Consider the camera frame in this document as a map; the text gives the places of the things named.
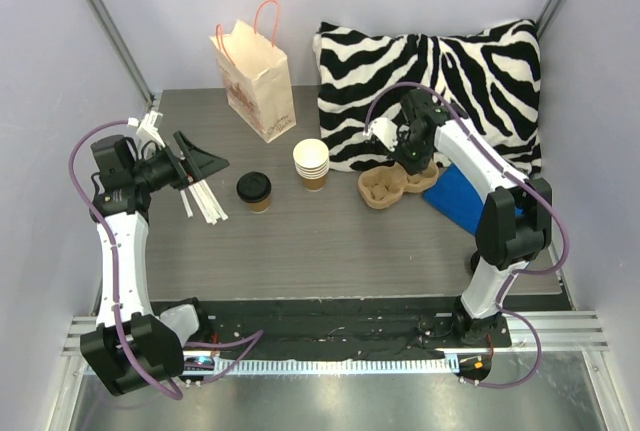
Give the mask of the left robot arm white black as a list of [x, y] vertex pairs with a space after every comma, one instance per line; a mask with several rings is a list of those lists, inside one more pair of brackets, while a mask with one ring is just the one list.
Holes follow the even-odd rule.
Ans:
[[157, 147], [141, 157], [121, 134], [91, 146], [97, 172], [93, 197], [85, 197], [102, 246], [102, 298], [95, 330], [80, 338], [83, 358], [113, 396], [162, 385], [184, 371], [183, 350], [205, 348], [213, 336], [200, 302], [192, 297], [155, 314], [146, 273], [151, 195], [165, 187], [183, 191], [228, 167], [229, 162], [174, 134], [181, 153]]

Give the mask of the black plastic cup lid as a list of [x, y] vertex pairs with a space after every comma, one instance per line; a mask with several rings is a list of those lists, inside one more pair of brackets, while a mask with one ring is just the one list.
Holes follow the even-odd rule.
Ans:
[[270, 179], [261, 172], [251, 171], [239, 178], [236, 193], [245, 203], [259, 203], [267, 199], [272, 191]]

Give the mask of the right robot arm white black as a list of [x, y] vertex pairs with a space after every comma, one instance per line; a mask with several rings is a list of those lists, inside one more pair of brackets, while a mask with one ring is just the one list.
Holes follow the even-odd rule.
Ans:
[[499, 327], [500, 305], [513, 272], [526, 268], [550, 244], [551, 215], [541, 202], [552, 201], [551, 186], [513, 168], [478, 135], [471, 120], [457, 120], [426, 91], [405, 94], [401, 110], [407, 126], [396, 132], [393, 159], [414, 175], [440, 152], [482, 201], [473, 276], [456, 299], [451, 322], [457, 342], [480, 346]]

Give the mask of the single brown paper cup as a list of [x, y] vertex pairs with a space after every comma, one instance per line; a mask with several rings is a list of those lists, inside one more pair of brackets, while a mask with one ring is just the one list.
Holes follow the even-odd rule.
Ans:
[[248, 203], [248, 209], [253, 213], [262, 213], [266, 211], [271, 205], [271, 197], [267, 197], [259, 202]]

